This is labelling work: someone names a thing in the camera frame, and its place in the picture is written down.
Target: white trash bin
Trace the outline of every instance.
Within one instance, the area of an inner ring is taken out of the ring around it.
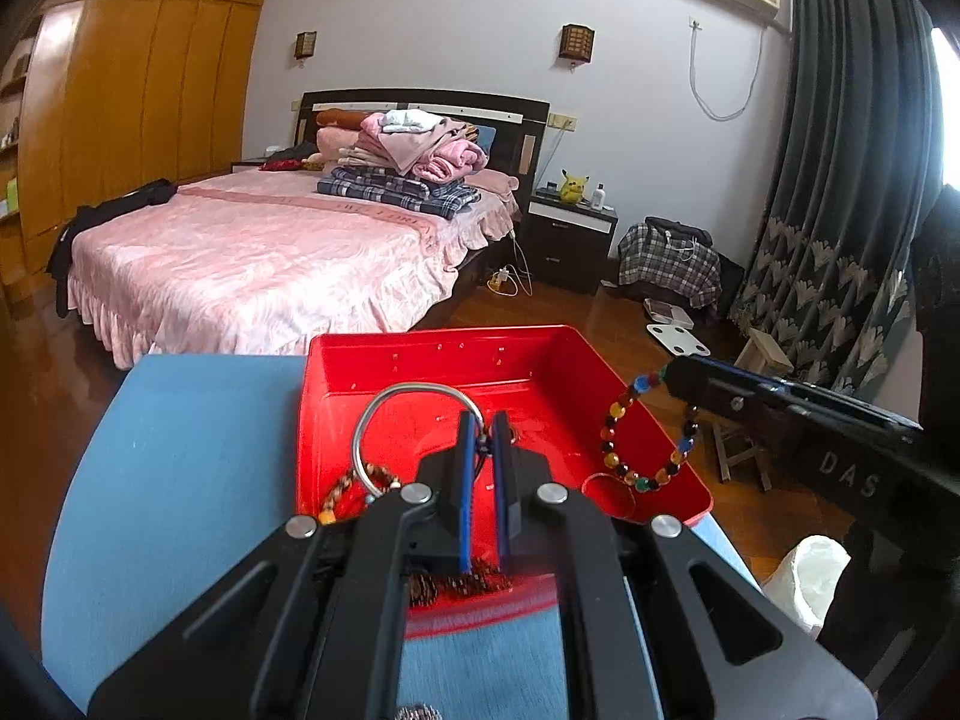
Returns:
[[[832,538],[808,536],[795,546],[763,584],[763,592],[813,638],[819,635],[840,574],[850,562]]]

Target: pink pillow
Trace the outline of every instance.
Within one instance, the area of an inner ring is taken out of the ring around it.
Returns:
[[[517,180],[517,177],[506,175],[505,172],[499,170],[483,169],[480,172],[472,173],[464,177],[464,184],[476,189],[492,191],[493,194],[499,194],[503,199],[508,199],[514,189],[520,189],[520,180]]]
[[[325,162],[336,162],[340,159],[340,149],[353,148],[359,136],[355,129],[321,127],[317,130],[317,148]]]

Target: blue tabletop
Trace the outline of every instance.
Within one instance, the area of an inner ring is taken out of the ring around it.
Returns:
[[[81,709],[294,512],[304,362],[148,356],[127,376],[70,485],[43,591],[43,663]],[[694,531],[751,578],[712,517]],[[400,702],[445,720],[565,716],[556,611],[407,642]]]

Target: dark wooden headboard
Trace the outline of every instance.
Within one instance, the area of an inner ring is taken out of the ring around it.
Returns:
[[[450,92],[439,89],[335,89],[307,92],[296,117],[295,143],[317,138],[317,114],[325,108],[382,111],[387,108],[424,110],[496,128],[491,149],[492,170],[515,175],[520,180],[517,202],[526,210],[534,190],[534,173],[544,141],[550,103],[480,92]]]

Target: curtain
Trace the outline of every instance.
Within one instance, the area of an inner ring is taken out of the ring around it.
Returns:
[[[794,0],[778,163],[731,309],[795,378],[865,400],[909,327],[909,245],[942,186],[930,29],[918,0]]]

